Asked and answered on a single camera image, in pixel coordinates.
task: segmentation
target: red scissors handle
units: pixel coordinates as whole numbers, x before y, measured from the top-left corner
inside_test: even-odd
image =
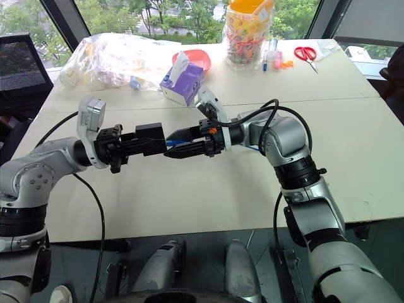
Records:
[[[314,60],[317,57],[317,53],[311,47],[299,46],[295,48],[295,56],[300,60]]]

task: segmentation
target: red bowl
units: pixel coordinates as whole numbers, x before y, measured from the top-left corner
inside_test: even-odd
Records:
[[[189,60],[193,63],[196,64],[200,67],[203,68],[204,74],[208,72],[211,66],[210,58],[208,54],[201,49],[190,49],[190,50],[185,50],[185,55],[188,56]],[[174,64],[177,60],[178,53],[176,53],[174,56],[172,56],[172,64]]]

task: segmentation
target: purple tissue box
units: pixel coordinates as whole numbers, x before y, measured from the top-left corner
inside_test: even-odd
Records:
[[[169,80],[171,69],[160,83],[163,94],[177,103],[189,106],[201,87],[204,76],[203,68],[190,62],[187,69],[178,78],[175,86]]]

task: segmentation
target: table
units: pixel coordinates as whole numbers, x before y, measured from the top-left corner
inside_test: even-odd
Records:
[[[301,43],[285,41],[280,47],[288,54]],[[313,135],[313,159],[328,169],[325,178],[346,222],[404,216],[404,128],[342,51],[318,63],[314,82],[317,75],[305,62],[295,60],[294,69],[278,74],[256,71],[246,76],[222,62],[219,45],[183,48],[209,53],[212,69],[207,85],[225,104],[229,117],[278,97],[306,119]],[[77,110],[84,95],[54,90],[15,157],[28,153],[55,123]],[[107,102],[104,128],[121,123],[129,132],[135,125],[161,122],[167,136],[203,118],[195,108],[182,107],[158,93],[121,88],[92,95]],[[72,119],[50,138],[75,136],[75,124]],[[280,188],[267,159],[243,146],[214,158],[136,155],[120,174],[89,168],[81,175],[103,204],[107,239],[272,227]],[[278,217],[278,226],[286,226],[281,211]],[[95,201],[71,176],[53,190],[46,224],[52,242],[100,238]]]

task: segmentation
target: scissors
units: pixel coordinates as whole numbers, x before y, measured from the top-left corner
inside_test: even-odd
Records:
[[[314,65],[313,60],[317,57],[317,53],[311,47],[299,46],[295,48],[295,56],[300,60],[307,61],[314,71],[318,74],[317,67]]]

